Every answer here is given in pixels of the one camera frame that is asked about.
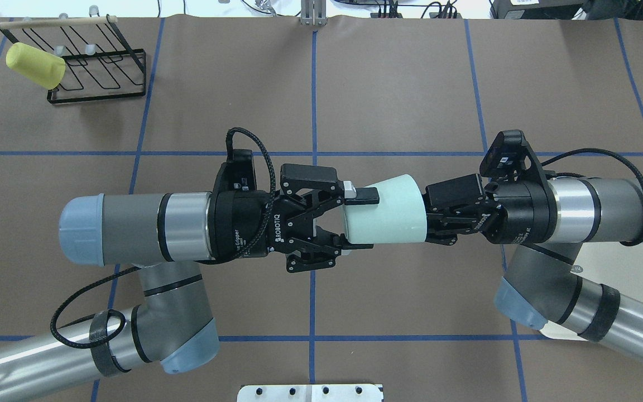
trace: white tray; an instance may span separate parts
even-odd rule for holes
[[[643,302],[643,243],[635,247],[617,242],[585,243],[573,272]],[[552,339],[584,341],[574,332],[552,322],[545,324],[540,333]]]

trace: white label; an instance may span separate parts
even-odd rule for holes
[[[525,13],[525,10],[515,10],[515,11],[508,11],[508,13],[505,15],[506,20],[520,20],[522,18],[522,15]]]

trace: metal bracket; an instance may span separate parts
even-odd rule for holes
[[[302,25],[327,25],[326,0],[301,0],[299,22]]]

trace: robotic arm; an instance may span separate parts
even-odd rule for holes
[[[257,188],[252,152],[232,146],[234,133],[260,145],[269,192]],[[282,252],[288,272],[304,272],[373,244],[453,245],[458,234],[477,232],[493,244],[520,245],[495,298],[503,314],[536,329],[552,320],[643,360],[643,303],[570,272],[583,242],[643,241],[643,176],[633,171],[636,180],[557,175],[511,130],[498,134],[479,174],[428,185],[424,194],[410,176],[355,188],[331,167],[290,164],[276,190],[263,145],[234,128],[209,193],[100,194],[67,204],[59,222],[64,254],[79,264],[141,267],[146,302],[81,319],[61,329],[63,341],[46,335],[0,350],[0,399],[34,398],[151,361],[171,374],[205,364],[219,344],[194,262]],[[337,207],[345,234],[316,225]],[[76,370],[57,370],[64,361]]]

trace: black band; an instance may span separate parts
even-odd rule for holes
[[[167,285],[159,286],[158,288],[145,290],[145,291],[143,291],[143,296],[145,296],[145,297],[153,296],[153,295],[157,295],[159,293],[167,292],[168,290],[182,288],[185,285],[190,285],[191,283],[195,283],[195,282],[197,282],[199,280],[202,280],[202,274],[191,276],[191,277],[189,277],[187,279],[179,280],[179,281],[177,281],[175,283],[169,283]]]
[[[145,361],[146,363],[153,363],[151,359],[146,356],[145,352],[143,352],[143,346],[141,346],[141,339],[140,336],[138,336],[138,308],[141,305],[137,305],[133,307],[133,311],[131,313],[131,333],[133,335],[133,345],[136,346],[136,352],[138,352],[138,357],[141,358],[141,361]]]
[[[158,207],[158,244],[160,245],[160,254],[167,262],[173,262],[173,258],[168,251],[168,240],[165,238],[165,210],[168,209],[168,201],[172,193],[167,193],[160,200],[160,207]]]
[[[579,299],[579,293],[582,292],[582,277],[579,275],[576,275],[576,277],[577,282],[574,285],[574,293],[572,293],[572,299],[569,301],[569,305],[567,305],[567,308],[564,311],[564,314],[562,314],[562,317],[560,317],[559,320],[555,321],[559,325],[562,325],[564,321],[567,320],[567,317],[572,314],[572,310],[574,310],[574,306],[577,304],[577,299]]]
[[[532,243],[528,243],[528,244],[523,243],[522,245],[527,247],[527,248],[533,249],[536,252],[541,252],[542,254],[545,254],[547,257],[551,257],[551,258],[554,258],[554,259],[556,259],[558,261],[564,262],[567,265],[574,265],[573,260],[570,260],[569,258],[565,257],[564,255],[558,254],[558,253],[556,253],[556,252],[554,252],[552,250],[547,250],[544,247],[540,247],[539,245],[532,244]]]
[[[622,295],[620,291],[602,283],[602,298],[599,300],[599,307],[584,332],[577,334],[590,342],[599,342],[612,328],[612,324],[620,311]]]
[[[582,240],[582,242],[588,242],[592,239],[592,237],[594,237],[594,235],[597,234],[597,231],[599,231],[599,224],[602,221],[602,203],[599,201],[599,195],[597,194],[597,191],[589,181],[584,179],[578,180],[587,187],[587,190],[589,190],[589,194],[592,196],[592,204],[594,204],[594,222],[592,222],[592,230],[589,232],[587,237]]]
[[[117,317],[122,323],[126,322],[126,317],[120,311],[104,310],[94,315],[91,320],[91,328],[89,329],[89,341],[96,342],[105,339],[108,335],[108,320],[111,316]],[[129,372],[124,370],[112,356],[109,344],[104,343],[91,348],[91,356],[94,359],[96,368],[105,377],[112,377],[119,372]]]

